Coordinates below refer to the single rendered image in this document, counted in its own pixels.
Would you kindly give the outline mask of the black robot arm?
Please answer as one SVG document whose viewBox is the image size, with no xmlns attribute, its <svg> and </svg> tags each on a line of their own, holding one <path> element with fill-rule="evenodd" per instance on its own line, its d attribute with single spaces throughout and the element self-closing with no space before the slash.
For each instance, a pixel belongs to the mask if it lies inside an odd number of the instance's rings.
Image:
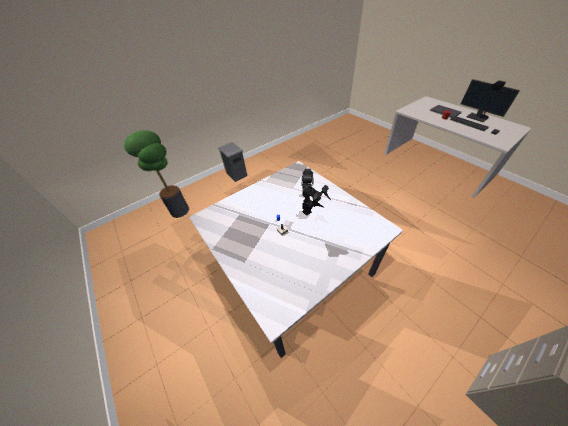
<svg viewBox="0 0 568 426">
<path fill-rule="evenodd" d="M 303 183 L 302 183 L 303 181 Z M 311 184 L 312 183 L 312 184 Z M 303 213 L 307 216 L 312 213 L 311 208 L 309 208 L 309 203 L 311 202 L 310 196 L 312 196 L 313 201 L 318 203 L 321 200 L 322 193 L 319 191 L 314 191 L 314 194 L 311 194 L 311 190 L 313 189 L 314 184 L 314 177 L 313 172 L 311 169 L 305 169 L 302 173 L 301 179 L 301 186 L 302 186 L 302 195 L 305 197 L 302 203 Z"/>
</svg>

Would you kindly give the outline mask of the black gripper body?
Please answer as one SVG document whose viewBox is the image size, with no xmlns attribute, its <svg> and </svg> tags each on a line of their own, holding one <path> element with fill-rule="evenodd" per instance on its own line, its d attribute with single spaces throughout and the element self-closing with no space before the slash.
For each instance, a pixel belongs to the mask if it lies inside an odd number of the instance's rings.
<svg viewBox="0 0 568 426">
<path fill-rule="evenodd" d="M 328 187 L 327 185 L 324 185 L 324 186 L 322 187 L 321 193 L 322 193 L 322 194 L 323 194 L 323 193 L 325 194 L 325 193 L 328 191 L 328 189 L 329 189 L 329 187 Z M 314 191 L 317 191 L 317 190 L 313 188 L 313 189 L 311 190 L 311 194 L 314 194 L 314 193 L 315 193 Z M 315 205 L 316 205 L 316 202 L 311 200 L 311 202 L 309 203 L 309 208 L 312 209 Z"/>
</svg>

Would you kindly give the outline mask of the beige square block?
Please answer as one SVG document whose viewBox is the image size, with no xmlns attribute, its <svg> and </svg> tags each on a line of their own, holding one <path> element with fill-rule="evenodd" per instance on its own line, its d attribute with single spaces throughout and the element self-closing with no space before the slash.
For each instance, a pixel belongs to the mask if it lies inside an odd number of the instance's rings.
<svg viewBox="0 0 568 426">
<path fill-rule="evenodd" d="M 279 226 L 279 227 L 277 228 L 277 231 L 278 231 L 279 234 L 282 236 L 282 235 L 284 235 L 285 233 L 288 232 L 288 228 L 286 228 L 286 227 L 283 225 L 283 229 L 281 229 L 281 226 Z"/>
</svg>

